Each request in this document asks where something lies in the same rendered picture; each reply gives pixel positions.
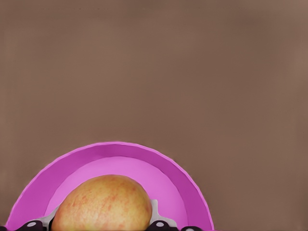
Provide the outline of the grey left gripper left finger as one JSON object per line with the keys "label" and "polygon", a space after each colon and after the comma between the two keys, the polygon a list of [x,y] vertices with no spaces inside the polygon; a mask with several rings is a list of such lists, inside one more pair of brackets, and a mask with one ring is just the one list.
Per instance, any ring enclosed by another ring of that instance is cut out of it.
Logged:
{"label": "grey left gripper left finger", "polygon": [[26,222],[15,231],[51,231],[51,225],[58,208],[59,206],[57,206],[49,215],[45,217]]}

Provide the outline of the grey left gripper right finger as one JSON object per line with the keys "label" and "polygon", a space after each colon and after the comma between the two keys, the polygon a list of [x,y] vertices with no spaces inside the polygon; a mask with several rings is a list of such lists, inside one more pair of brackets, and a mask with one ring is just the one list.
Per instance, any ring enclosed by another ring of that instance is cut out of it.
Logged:
{"label": "grey left gripper right finger", "polygon": [[151,199],[152,217],[146,231],[179,231],[177,224],[170,218],[163,217],[158,213],[158,201]]}

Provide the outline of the yellow-red apple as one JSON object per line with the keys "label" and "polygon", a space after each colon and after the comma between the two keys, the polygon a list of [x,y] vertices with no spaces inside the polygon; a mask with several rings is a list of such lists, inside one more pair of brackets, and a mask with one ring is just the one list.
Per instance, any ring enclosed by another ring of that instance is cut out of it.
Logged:
{"label": "yellow-red apple", "polygon": [[151,218],[151,200],[138,182],[122,175],[104,175],[68,194],[51,231],[144,231]]}

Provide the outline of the pink plate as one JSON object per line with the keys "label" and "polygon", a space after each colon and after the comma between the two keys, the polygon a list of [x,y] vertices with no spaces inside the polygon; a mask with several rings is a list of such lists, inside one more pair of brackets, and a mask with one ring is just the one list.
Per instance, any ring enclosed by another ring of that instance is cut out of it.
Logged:
{"label": "pink plate", "polygon": [[213,230],[208,205],[190,175],[160,152],[133,143],[101,142],[64,154],[41,170],[15,202],[6,228],[49,215],[78,185],[101,175],[124,175],[137,181],[160,215],[179,228]]}

